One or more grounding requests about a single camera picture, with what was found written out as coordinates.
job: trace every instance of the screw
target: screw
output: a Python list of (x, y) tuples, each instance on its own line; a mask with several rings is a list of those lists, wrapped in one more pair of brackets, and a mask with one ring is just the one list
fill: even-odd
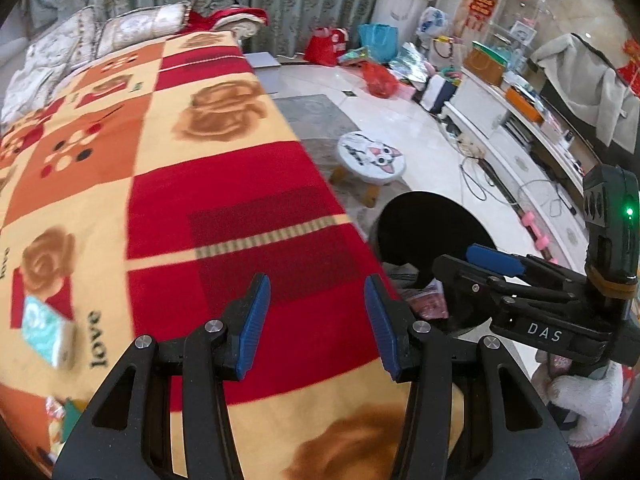
[(204, 330), (207, 332), (220, 332), (224, 324), (219, 319), (212, 319), (207, 321), (204, 325)]
[(412, 327), (416, 332), (421, 334), (426, 334), (431, 331), (431, 325), (426, 321), (414, 321)]
[(484, 346), (491, 350), (498, 349), (500, 348), (500, 340), (495, 335), (488, 335), (484, 338)]
[(151, 345), (151, 336), (141, 335), (136, 338), (136, 348), (147, 348), (149, 345)]

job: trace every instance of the teal bag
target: teal bag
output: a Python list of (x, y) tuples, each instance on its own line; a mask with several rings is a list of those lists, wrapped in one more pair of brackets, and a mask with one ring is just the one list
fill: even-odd
[(360, 44), (369, 49), (369, 55), (378, 63), (388, 63), (398, 53), (398, 29), (382, 23), (358, 26)]

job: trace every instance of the shopping bag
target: shopping bag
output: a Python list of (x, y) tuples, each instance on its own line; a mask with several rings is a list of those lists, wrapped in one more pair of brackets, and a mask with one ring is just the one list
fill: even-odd
[(367, 90), (375, 97), (388, 99), (398, 90), (398, 80), (389, 73), (389, 70), (377, 63), (363, 62), (362, 76), (367, 82)]
[(444, 12), (435, 7), (427, 7), (420, 16), (415, 33), (423, 44), (428, 44), (432, 38), (446, 34), (449, 25), (449, 18)]
[(479, 48), (473, 48), (465, 58), (464, 66), (489, 85), (500, 86), (505, 66)]
[(465, 58), (466, 47), (463, 43), (457, 43), (453, 38), (441, 36), (431, 40), (427, 60), (438, 70), (453, 67), (460, 70)]
[(358, 26), (360, 44), (369, 49), (371, 58), (378, 63), (388, 63), (398, 53), (398, 29), (382, 23), (366, 23)]
[(444, 103), (453, 97), (456, 90), (458, 90), (458, 87), (451, 81), (447, 81), (441, 75), (436, 74), (429, 79), (424, 93), (416, 95), (415, 100), (428, 113), (437, 115), (442, 111)]
[(336, 66), (347, 51), (349, 33), (344, 28), (316, 28), (305, 50), (305, 61), (324, 66)]

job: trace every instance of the orange box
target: orange box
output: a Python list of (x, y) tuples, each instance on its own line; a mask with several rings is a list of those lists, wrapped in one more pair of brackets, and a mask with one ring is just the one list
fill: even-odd
[(516, 109), (532, 123), (542, 124), (545, 121), (540, 112), (530, 105), (523, 96), (513, 89), (513, 87), (509, 87), (504, 98), (515, 106)]

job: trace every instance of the pink dumbbell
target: pink dumbbell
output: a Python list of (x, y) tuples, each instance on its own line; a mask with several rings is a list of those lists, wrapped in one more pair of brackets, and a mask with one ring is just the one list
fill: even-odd
[(549, 245), (549, 237), (545, 234), (542, 234), (542, 231), (536, 225), (536, 217), (533, 214), (533, 211), (527, 211), (526, 213), (524, 213), (524, 215), (520, 219), (520, 222), (522, 225), (524, 225), (524, 227), (528, 227), (531, 229), (531, 232), (536, 238), (535, 245), (537, 250), (541, 251)]

